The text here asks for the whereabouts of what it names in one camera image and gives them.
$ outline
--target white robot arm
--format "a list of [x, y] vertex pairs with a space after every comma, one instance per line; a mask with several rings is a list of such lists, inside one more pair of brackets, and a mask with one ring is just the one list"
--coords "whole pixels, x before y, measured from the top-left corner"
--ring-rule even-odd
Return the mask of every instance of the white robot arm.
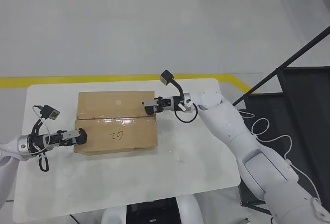
[[277, 223], [330, 223], [330, 214], [298, 183], [298, 175], [276, 151], [260, 144], [242, 116], [219, 92], [184, 94], [165, 71], [164, 84], [172, 83], [180, 96], [144, 102], [147, 113], [196, 110], [210, 132], [224, 142], [237, 159], [239, 173], [251, 192], [265, 200]]
[[49, 115], [46, 115], [46, 113], [42, 114], [43, 116], [36, 122], [31, 134], [17, 137], [8, 144], [0, 143], [0, 209], [7, 200], [13, 186], [19, 161], [36, 158], [54, 147], [84, 144], [87, 140], [87, 134], [83, 129], [76, 129], [70, 132], [59, 130], [54, 134], [39, 135], [39, 128], [43, 124], [43, 118], [55, 119], [59, 114], [58, 111], [56, 116], [51, 114], [54, 111], [47, 105], [41, 108], [43, 108], [43, 111], [44, 108], [45, 111], [49, 109], [50, 113]]

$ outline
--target white table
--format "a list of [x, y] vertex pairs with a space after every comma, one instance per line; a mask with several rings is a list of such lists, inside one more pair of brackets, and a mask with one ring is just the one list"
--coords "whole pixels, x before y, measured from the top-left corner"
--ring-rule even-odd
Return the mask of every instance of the white table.
[[[180, 80], [185, 92], [220, 90], [215, 79]], [[27, 91], [23, 134], [37, 121], [33, 105], [48, 104], [60, 116], [48, 120], [51, 132], [72, 130], [81, 91], [155, 90], [156, 96], [175, 96], [175, 87], [160, 81], [35, 85]], [[190, 119], [193, 114], [186, 114]], [[158, 146], [151, 151], [85, 156], [73, 147], [48, 152], [49, 172], [36, 159], [19, 164], [13, 219], [27, 222], [229, 188], [240, 183], [235, 157], [198, 117], [190, 124], [173, 112], [157, 115]]]

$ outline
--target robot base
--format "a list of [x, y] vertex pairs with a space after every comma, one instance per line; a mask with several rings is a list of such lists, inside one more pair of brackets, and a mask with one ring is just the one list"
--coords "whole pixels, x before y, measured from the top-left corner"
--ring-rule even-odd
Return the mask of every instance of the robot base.
[[203, 224], [195, 197], [179, 196], [129, 206], [105, 209], [101, 224], [135, 223]]

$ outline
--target brown cardboard box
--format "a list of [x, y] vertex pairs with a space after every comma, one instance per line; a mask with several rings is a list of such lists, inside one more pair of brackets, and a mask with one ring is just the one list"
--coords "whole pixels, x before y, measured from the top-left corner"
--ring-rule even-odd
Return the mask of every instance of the brown cardboard box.
[[97, 155], [157, 146], [156, 117], [142, 105], [154, 97], [153, 91], [80, 92], [75, 128], [85, 130], [87, 142], [74, 151]]

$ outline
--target gray floor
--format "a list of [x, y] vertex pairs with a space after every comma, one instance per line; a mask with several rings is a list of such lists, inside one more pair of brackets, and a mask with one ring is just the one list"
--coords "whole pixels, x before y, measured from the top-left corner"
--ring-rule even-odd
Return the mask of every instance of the gray floor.
[[[236, 73], [249, 86], [330, 24], [326, 0], [0, 1], [0, 77]], [[330, 65], [330, 36], [293, 66]], [[241, 92], [228, 83], [222, 93]], [[260, 92], [280, 91], [276, 80]], [[0, 89], [0, 142], [21, 134], [26, 89]], [[205, 223], [270, 223], [236, 188], [197, 194]], [[101, 211], [75, 215], [99, 223]], [[12, 202], [0, 223], [12, 223]], [[32, 223], [74, 223], [58, 217]]]

